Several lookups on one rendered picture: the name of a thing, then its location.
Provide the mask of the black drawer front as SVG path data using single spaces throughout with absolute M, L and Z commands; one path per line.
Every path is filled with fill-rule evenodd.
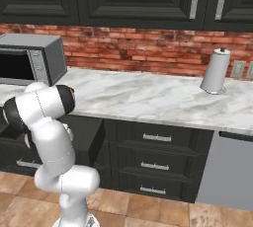
M 173 179 L 190 179 L 196 181 L 200 174 L 195 166 L 197 156 L 184 155 L 183 153 L 150 149 L 136 145 L 111 143 L 112 164 L 122 171 L 138 171 L 144 174 L 157 175 Z M 169 171 L 148 169 L 140 167 L 140 162 L 168 165 Z
M 194 202 L 197 197 L 191 183 L 116 169 L 112 170 L 112 176 L 113 187 L 116 190 L 186 202 Z M 141 191 L 139 190 L 141 185 L 146 188 L 166 189 L 166 195 Z
M 107 119 L 109 138 L 124 145 L 136 145 L 150 149 L 193 152 L 197 132 L 192 128 L 153 124 L 136 121 Z M 172 136 L 171 142 L 143 139 L 143 133 Z

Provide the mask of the black open drawer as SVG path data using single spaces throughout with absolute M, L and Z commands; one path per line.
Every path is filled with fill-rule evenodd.
M 105 139 L 101 118 L 79 115 L 66 115 L 59 119 L 66 123 L 73 133 L 72 146 L 75 151 L 75 164 L 92 167 Z M 33 176 L 37 169 L 21 167 L 16 161 L 42 164 L 36 149 L 29 149 L 25 134 L 13 129 L 3 117 L 0 118 L 0 171 Z

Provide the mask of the grey microwave oven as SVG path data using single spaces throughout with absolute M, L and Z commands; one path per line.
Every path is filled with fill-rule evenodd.
M 67 67 L 61 36 L 4 34 L 0 36 L 0 84 L 53 86 Z

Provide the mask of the white paper towel roll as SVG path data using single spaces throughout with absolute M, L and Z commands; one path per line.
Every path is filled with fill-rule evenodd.
M 220 95 L 225 92 L 223 87 L 231 52 L 224 48 L 216 48 L 211 54 L 210 63 L 200 88 L 208 94 Z

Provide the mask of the grey dishwasher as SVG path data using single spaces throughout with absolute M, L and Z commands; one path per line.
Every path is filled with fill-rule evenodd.
M 253 211 L 253 135 L 213 134 L 197 202 Z

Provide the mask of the grey wall outlet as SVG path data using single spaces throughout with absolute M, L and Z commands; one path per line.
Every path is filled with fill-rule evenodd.
M 253 79 L 253 61 L 249 62 L 246 79 Z
M 241 78 L 243 75 L 244 67 L 245 67 L 245 61 L 234 60 L 230 77 Z

